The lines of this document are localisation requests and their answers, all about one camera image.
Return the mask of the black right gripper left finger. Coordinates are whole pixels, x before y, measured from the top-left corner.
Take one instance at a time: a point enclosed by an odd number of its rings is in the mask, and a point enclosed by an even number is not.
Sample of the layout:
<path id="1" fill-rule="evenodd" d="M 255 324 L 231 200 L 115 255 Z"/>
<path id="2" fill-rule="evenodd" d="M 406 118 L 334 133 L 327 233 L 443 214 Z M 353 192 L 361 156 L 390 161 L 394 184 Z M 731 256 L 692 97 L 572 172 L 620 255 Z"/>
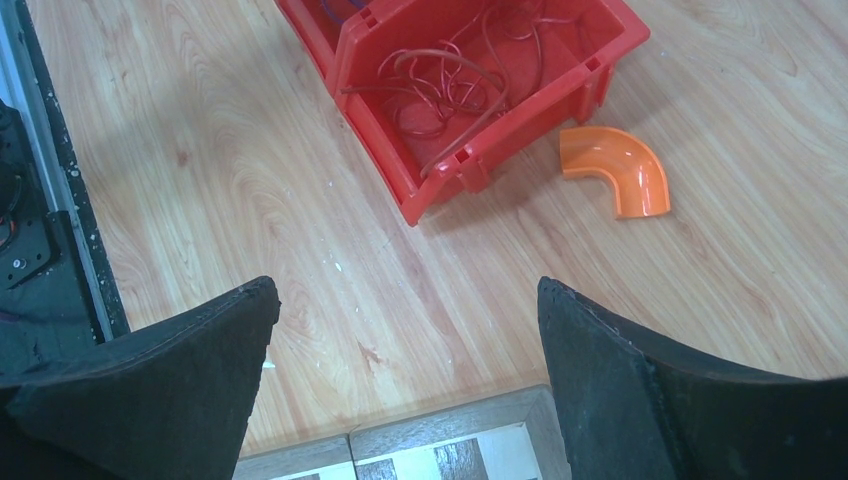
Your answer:
<path id="1" fill-rule="evenodd" d="M 279 319 L 257 277 L 1 380 L 5 479 L 229 479 Z"/>

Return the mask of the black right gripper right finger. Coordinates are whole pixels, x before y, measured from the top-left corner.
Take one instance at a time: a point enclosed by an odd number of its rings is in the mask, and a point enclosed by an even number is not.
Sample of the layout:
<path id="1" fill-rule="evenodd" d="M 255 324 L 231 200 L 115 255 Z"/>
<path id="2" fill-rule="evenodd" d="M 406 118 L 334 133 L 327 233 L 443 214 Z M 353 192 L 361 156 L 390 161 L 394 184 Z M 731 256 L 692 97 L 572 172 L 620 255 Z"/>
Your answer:
<path id="1" fill-rule="evenodd" d="M 549 277 L 541 343 L 577 479 L 843 479 L 847 381 L 697 350 Z"/>

